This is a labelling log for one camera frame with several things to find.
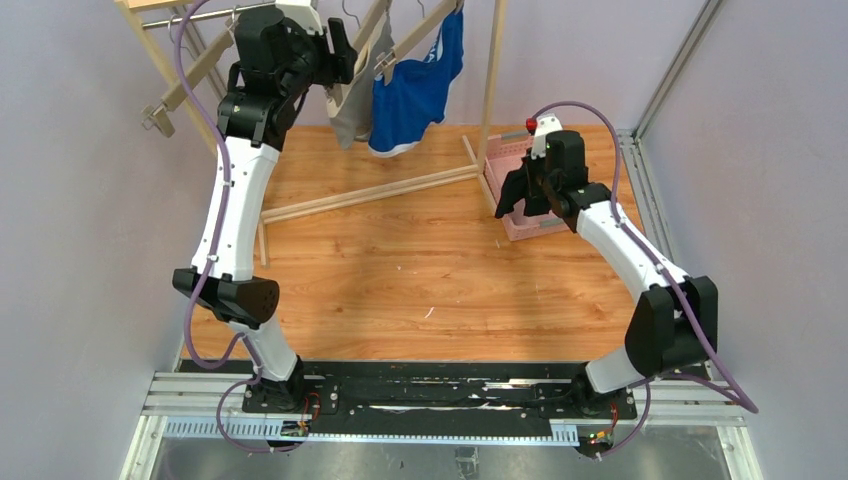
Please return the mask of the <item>grey beige underwear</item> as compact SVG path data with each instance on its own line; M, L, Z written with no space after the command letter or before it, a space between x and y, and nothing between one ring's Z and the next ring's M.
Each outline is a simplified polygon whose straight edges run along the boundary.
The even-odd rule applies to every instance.
M326 101L330 125L339 147L343 150L350 149L357 141L366 142L370 136L373 125L373 85L377 75L375 66L378 57L393 45L390 14L387 12L368 41L367 63L351 81L352 84L341 105L328 105Z

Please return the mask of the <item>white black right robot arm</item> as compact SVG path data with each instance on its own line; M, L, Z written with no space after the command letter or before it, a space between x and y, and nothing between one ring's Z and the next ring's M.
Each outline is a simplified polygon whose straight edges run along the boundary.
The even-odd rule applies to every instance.
M582 364L566 397L594 415L625 388L703 362L718 347L718 289L661 256L623 213L610 189L589 179L585 143L573 130L536 130L518 169L506 175L496 215L525 204L588 241L631 294L635 309L621 347Z

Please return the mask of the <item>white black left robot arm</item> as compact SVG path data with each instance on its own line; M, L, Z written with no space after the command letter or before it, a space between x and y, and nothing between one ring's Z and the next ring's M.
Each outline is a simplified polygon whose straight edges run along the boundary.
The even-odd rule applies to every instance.
M251 400L276 412L303 408L303 362L276 317L279 285L254 274L253 249L264 195L306 95L314 85L347 85L357 52L344 23L323 21L314 1L277 1L234 24L239 59L217 115L206 115L217 142L216 184L201 241L172 284L226 324L247 348Z

